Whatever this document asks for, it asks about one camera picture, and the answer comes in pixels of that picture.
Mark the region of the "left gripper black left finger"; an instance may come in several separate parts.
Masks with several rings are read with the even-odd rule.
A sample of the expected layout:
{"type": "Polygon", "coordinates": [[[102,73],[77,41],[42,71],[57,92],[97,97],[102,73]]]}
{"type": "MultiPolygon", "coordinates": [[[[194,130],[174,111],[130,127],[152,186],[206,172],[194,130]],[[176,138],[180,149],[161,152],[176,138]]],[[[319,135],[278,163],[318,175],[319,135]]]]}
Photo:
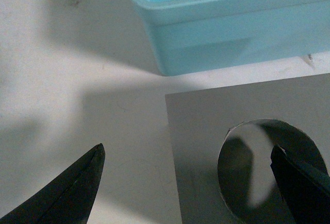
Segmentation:
{"type": "Polygon", "coordinates": [[[39,190],[1,218],[1,223],[87,223],[105,162],[97,144],[39,190]]]}

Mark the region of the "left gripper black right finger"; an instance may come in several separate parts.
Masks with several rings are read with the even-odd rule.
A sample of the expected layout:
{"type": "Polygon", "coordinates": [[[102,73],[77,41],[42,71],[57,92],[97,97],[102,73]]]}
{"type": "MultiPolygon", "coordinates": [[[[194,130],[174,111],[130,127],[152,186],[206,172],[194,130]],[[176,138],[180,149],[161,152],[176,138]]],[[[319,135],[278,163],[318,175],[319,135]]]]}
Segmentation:
{"type": "Polygon", "coordinates": [[[278,145],[271,169],[296,223],[329,223],[329,175],[278,145]]]}

